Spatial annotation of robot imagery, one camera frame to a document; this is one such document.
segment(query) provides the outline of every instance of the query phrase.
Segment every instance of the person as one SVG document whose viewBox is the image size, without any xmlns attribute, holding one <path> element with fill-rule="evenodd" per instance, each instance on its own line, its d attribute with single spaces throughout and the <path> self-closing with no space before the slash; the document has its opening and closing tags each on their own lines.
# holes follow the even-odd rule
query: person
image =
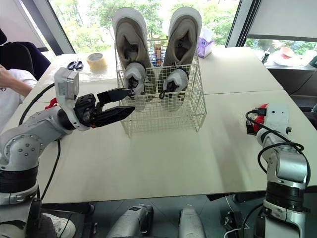
<svg viewBox="0 0 317 238">
<path fill-rule="evenodd" d="M 36 84 L 37 80 L 30 72 L 7 70 L 0 64 L 0 133 Z"/>
<path fill-rule="evenodd" d="M 37 80 L 30 72 L 7 70 L 0 64 L 0 133 L 36 84 Z M 76 228 L 71 220 L 43 214 L 42 229 L 34 231 L 32 237 L 40 238 L 45 233 L 45 237 L 72 238 L 75 232 Z"/>
</svg>

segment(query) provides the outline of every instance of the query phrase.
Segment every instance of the sneaker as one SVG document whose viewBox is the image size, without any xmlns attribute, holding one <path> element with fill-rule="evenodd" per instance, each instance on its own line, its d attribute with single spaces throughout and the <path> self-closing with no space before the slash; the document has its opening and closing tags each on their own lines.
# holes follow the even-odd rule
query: sneaker
<svg viewBox="0 0 317 238">
<path fill-rule="evenodd" d="M 147 27 L 140 12 L 133 8 L 121 8 L 114 14 L 112 26 L 119 59 L 124 69 L 132 62 L 139 62 L 151 68 L 148 47 Z M 156 92 L 156 79 L 153 70 L 147 71 L 148 82 L 144 85 L 145 94 Z M 146 97 L 150 101 L 154 96 Z"/>
<path fill-rule="evenodd" d="M 188 75 L 183 69 L 176 69 L 163 82 L 163 91 L 159 94 L 162 107 L 170 112 L 178 110 L 184 101 L 184 93 L 171 93 L 185 91 L 188 84 Z"/>
<path fill-rule="evenodd" d="M 174 12 L 169 25 L 169 39 L 163 63 L 163 66 L 172 67 L 162 68 L 159 74 L 158 92 L 160 94 L 164 91 L 164 81 L 174 69 L 179 68 L 180 65 L 192 63 L 201 28 L 202 18 L 197 10 L 181 7 Z"/>
<path fill-rule="evenodd" d="M 137 112 L 141 112 L 145 108 L 144 81 L 146 71 L 140 63 L 130 63 L 124 74 L 124 88 L 132 90 L 131 95 L 126 98 L 126 102 L 130 106 L 134 106 Z"/>
<path fill-rule="evenodd" d="M 67 218 L 61 218 L 53 216 L 52 214 L 43 213 L 44 216 L 49 217 L 55 228 L 56 237 L 61 238 L 73 238 L 76 232 L 74 223 Z"/>
</svg>

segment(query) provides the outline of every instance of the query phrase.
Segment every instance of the black cable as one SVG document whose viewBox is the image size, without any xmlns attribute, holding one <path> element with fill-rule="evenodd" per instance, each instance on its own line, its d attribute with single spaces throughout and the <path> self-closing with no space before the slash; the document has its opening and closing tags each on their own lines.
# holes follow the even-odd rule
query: black cable
<svg viewBox="0 0 317 238">
<path fill-rule="evenodd" d="M 296 92 L 298 92 L 299 90 L 301 90 L 302 87 L 308 82 L 308 80 L 310 80 L 310 79 L 314 76 L 314 74 L 316 73 L 316 71 L 317 71 L 317 70 L 315 70 L 315 72 L 314 72 L 311 76 L 309 76 L 308 79 L 306 79 L 305 82 L 304 82 L 297 90 L 295 90 L 294 92 L 290 93 L 289 95 L 293 95 L 294 93 L 296 93 Z"/>
<path fill-rule="evenodd" d="M 274 135 L 280 137 L 280 138 L 283 139 L 284 141 L 286 141 L 286 142 L 291 142 L 289 139 L 285 138 L 284 136 L 282 136 L 280 133 L 276 132 L 275 130 L 272 130 L 271 128 L 269 128 L 269 127 L 267 127 L 267 126 L 265 126 L 265 125 L 263 125 L 263 124 L 261 124 L 261 123 L 255 121 L 255 120 L 251 119 L 251 118 L 249 117 L 249 114 L 251 114 L 251 113 L 257 114 L 258 112 L 257 112 L 257 110 L 248 111 L 248 112 L 246 113 L 246 115 L 245 115 L 245 117 L 246 117 L 247 120 L 251 121 L 251 122 L 254 123 L 254 124 L 257 124 L 257 125 L 260 126 L 261 128 L 264 128 L 264 129 L 268 130 L 269 132 L 271 132 L 271 133 L 273 133 Z M 310 164 L 309 164 L 309 162 L 308 162 L 306 156 L 305 156 L 304 153 L 302 152 L 302 150 L 304 149 L 304 147 L 303 147 L 302 145 L 298 144 L 298 143 L 294 143 L 294 145 L 293 145 L 293 144 L 290 144 L 290 145 L 291 145 L 299 154 L 301 154 L 302 156 L 304 156 L 304 158 L 305 158 L 305 160 L 306 160 L 306 164 L 307 164 L 307 182 L 306 182 L 306 187 L 307 187 L 308 184 L 309 184 L 309 182 L 310 182 L 310 180 L 311 180 L 311 166 L 310 166 Z"/>
<path fill-rule="evenodd" d="M 281 142 L 281 143 L 276 143 L 274 145 L 269 145 L 267 147 L 265 147 L 263 150 L 261 150 L 258 154 L 258 163 L 259 163 L 259 166 L 261 167 L 261 169 L 267 173 L 266 169 L 264 168 L 264 166 L 262 165 L 261 163 L 261 155 L 268 149 L 271 149 L 271 148 L 274 148 L 274 147 L 278 147 L 278 146 L 281 146 L 281 145 L 290 145 L 292 147 L 294 146 L 298 146 L 300 148 L 300 150 L 302 151 L 304 149 L 304 147 L 301 145 L 301 144 L 298 144 L 298 143 L 294 143 L 294 142 Z"/>
<path fill-rule="evenodd" d="M 259 207 L 262 207 L 263 204 L 259 204 L 257 206 L 255 206 L 254 208 L 252 208 L 252 210 L 248 213 L 248 215 L 245 217 L 245 219 L 243 220 L 243 223 L 242 223 L 242 226 L 241 226 L 241 237 L 243 238 L 244 237 L 244 229 L 245 229 L 245 226 L 246 226 L 246 223 L 248 221 L 248 218 L 250 217 L 250 215 L 255 211 L 257 210 Z"/>
<path fill-rule="evenodd" d="M 60 139 L 57 139 L 56 141 L 57 141 L 57 147 L 58 147 L 57 157 L 56 157 L 55 164 L 54 164 L 53 170 L 52 170 L 52 172 L 51 172 L 49 181 L 48 181 L 48 183 L 46 184 L 45 189 L 44 189 L 44 192 L 43 192 L 43 194 L 42 194 L 41 200 L 43 200 L 43 198 L 44 198 L 44 196 L 45 196 L 45 194 L 46 194 L 46 192 L 47 192 L 47 190 L 48 190 L 48 188 L 49 188 L 49 186 L 50 186 L 50 183 L 51 183 L 51 181 L 52 181 L 52 178 L 53 178 L 53 176 L 54 176 L 54 173 L 55 173 L 55 170 L 56 170 L 56 167 L 57 167 L 59 158 L 60 158 L 60 151 L 61 151 L 61 149 L 60 149 Z"/>
<path fill-rule="evenodd" d="M 70 218 L 71 218 L 72 215 L 73 215 L 73 213 L 71 213 L 71 214 L 69 215 L 69 217 L 68 217 L 68 219 L 67 219 L 67 222 L 66 222 L 66 225 L 65 225 L 63 231 L 61 232 L 59 238 L 61 238 L 62 234 L 64 233 L 64 231 L 65 231 L 65 229 L 66 229 L 66 227 L 67 227 L 67 225 L 68 225 L 68 222 L 69 222 L 69 220 L 70 220 Z"/>
<path fill-rule="evenodd" d="M 38 190 L 37 190 L 37 193 L 36 193 L 36 197 L 37 197 L 38 199 L 41 198 L 40 186 L 38 186 Z"/>
<path fill-rule="evenodd" d="M 27 108 L 24 110 L 21 119 L 19 121 L 19 125 L 21 125 L 25 119 L 26 114 L 29 112 L 30 108 L 36 103 L 37 100 L 39 100 L 45 92 L 47 92 L 49 89 L 53 88 L 55 86 L 55 83 L 50 84 L 45 89 L 43 89 L 36 97 L 30 102 L 30 104 L 27 106 Z"/>
</svg>

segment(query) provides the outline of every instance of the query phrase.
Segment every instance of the black chair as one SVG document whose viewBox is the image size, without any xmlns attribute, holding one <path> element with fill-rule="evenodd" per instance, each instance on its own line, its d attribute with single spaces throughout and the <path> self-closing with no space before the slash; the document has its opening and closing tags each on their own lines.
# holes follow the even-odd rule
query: black chair
<svg viewBox="0 0 317 238">
<path fill-rule="evenodd" d="M 7 41 L 0 29 L 0 45 Z M 0 64 L 6 69 L 29 71 L 39 80 L 51 62 L 30 42 L 8 42 L 0 46 Z"/>
<path fill-rule="evenodd" d="M 22 69 L 34 76 L 31 54 L 24 45 L 19 43 L 6 43 L 0 46 L 0 64 L 6 69 Z"/>
</svg>

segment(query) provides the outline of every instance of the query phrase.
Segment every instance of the white table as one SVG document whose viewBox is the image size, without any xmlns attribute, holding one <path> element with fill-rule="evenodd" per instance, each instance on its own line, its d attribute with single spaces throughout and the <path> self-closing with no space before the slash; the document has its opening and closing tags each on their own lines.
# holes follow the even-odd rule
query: white table
<svg viewBox="0 0 317 238">
<path fill-rule="evenodd" d="M 80 58 L 84 64 L 84 72 L 89 71 L 86 58 L 88 54 L 61 55 L 50 65 L 39 80 L 34 90 L 26 97 L 24 103 L 32 99 L 48 86 L 48 81 L 53 82 L 53 73 L 60 67 L 66 67 L 69 62 Z M 100 93 L 117 87 L 114 50 L 106 52 L 108 72 L 105 80 L 80 84 L 80 95 Z M 271 73 L 263 66 L 254 52 L 247 47 L 215 48 L 205 59 L 199 58 L 202 82 L 205 94 L 236 93 L 282 90 L 282 86 L 275 80 Z M 49 102 L 55 97 L 55 89 L 50 89 L 38 102 Z"/>
<path fill-rule="evenodd" d="M 205 94 L 283 89 L 249 47 L 215 48 L 199 65 Z"/>
<path fill-rule="evenodd" d="M 206 95 L 207 117 L 193 129 L 135 134 L 117 122 L 61 140 L 61 158 L 44 203 L 256 191 L 266 189 L 259 168 L 261 146 L 246 134 L 244 114 L 263 103 L 290 106 L 290 139 L 304 145 L 317 185 L 317 132 L 283 90 Z M 15 127 L 27 104 L 20 105 L 6 129 Z M 43 110 L 36 103 L 31 112 Z M 40 157 L 43 190 L 57 153 L 51 143 Z"/>
</svg>

